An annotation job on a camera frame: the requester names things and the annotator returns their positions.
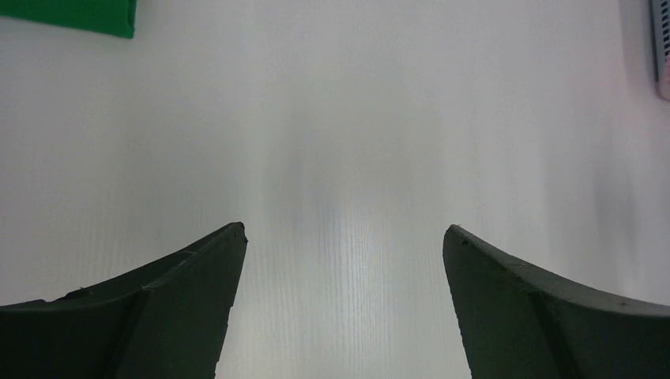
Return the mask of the green t-shirt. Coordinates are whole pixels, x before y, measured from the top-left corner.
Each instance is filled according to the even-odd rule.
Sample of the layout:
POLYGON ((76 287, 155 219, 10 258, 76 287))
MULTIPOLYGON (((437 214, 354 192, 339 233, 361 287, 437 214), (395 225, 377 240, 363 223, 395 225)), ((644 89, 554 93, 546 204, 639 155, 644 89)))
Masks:
POLYGON ((1 15, 97 32, 134 37, 136 0, 1 0, 1 15))

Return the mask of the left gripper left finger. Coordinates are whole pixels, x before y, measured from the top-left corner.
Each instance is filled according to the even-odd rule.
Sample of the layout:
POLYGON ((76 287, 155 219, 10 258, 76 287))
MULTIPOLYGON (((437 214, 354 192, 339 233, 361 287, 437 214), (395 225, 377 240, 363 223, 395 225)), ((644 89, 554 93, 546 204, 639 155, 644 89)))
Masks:
POLYGON ((234 222, 53 301, 3 306, 2 377, 215 377, 246 251, 234 222))

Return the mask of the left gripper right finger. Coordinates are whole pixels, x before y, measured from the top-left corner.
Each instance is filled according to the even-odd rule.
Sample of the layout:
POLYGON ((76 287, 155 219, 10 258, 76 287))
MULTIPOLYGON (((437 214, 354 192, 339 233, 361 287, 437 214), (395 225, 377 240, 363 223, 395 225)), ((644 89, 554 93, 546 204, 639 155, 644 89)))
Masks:
POLYGON ((453 225, 442 256, 474 378, 666 378, 669 308, 561 277, 453 225))

